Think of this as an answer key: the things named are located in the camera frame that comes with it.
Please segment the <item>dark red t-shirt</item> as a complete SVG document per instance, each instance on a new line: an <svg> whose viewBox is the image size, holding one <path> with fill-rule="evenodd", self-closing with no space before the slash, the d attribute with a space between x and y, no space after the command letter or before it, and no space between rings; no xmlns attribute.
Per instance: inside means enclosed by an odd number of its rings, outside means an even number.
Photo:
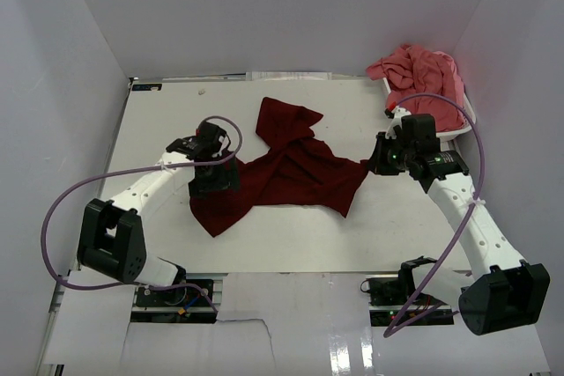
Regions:
<svg viewBox="0 0 564 376"><path fill-rule="evenodd" d="M367 177L366 162L335 156L315 138L323 114L265 97L256 134L269 151L251 162L237 162L241 187L189 200L197 222L217 237L255 206L324 206L346 217Z"/></svg>

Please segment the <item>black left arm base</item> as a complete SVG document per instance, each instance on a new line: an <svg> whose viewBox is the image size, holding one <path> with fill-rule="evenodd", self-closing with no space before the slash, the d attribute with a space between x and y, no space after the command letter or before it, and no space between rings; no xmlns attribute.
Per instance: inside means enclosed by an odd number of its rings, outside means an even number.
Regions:
<svg viewBox="0 0 564 376"><path fill-rule="evenodd" d="M138 288L130 315L132 323L213 324L216 312L202 295L213 300L215 281L210 278L189 279L197 287L151 291Z"/></svg>

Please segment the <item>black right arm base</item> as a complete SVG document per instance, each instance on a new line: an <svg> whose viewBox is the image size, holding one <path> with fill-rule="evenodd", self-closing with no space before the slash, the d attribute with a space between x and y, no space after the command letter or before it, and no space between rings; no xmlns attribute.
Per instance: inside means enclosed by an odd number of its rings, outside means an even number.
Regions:
<svg viewBox="0 0 564 376"><path fill-rule="evenodd" d="M370 277L360 284L360 291L368 296L370 322L373 328L388 327L397 319L397 314L409 295L400 286L396 277ZM409 306L399 321L403 323L425 313L439 301L426 294L420 294ZM449 306L441 305L432 313L415 321L413 326L450 326L455 323L455 315Z"/></svg>

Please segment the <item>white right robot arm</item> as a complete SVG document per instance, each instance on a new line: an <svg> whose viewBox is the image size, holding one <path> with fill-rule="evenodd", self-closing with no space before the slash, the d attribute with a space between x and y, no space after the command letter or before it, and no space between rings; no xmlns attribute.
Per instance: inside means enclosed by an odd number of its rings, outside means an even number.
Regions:
<svg viewBox="0 0 564 376"><path fill-rule="evenodd" d="M470 265L466 276L442 264L449 255L403 262L397 291L416 305L430 296L460 313L475 335L532 325L538 321L550 276L530 264L509 243L488 212L470 170L457 151L445 151L430 114L402 107L388 111L391 123L376 136L367 168L382 176L408 173L440 209Z"/></svg>

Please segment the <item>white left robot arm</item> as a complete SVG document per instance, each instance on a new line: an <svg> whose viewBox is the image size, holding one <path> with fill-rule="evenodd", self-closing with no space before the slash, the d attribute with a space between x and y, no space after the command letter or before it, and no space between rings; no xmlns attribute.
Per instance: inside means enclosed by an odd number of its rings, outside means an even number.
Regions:
<svg viewBox="0 0 564 376"><path fill-rule="evenodd" d="M175 139L158 163L123 192L85 207L78 262L123 284L156 286L166 304L186 294L184 268L147 251L144 223L183 188L190 199L240 186L235 151L227 132L202 121L193 136Z"/></svg>

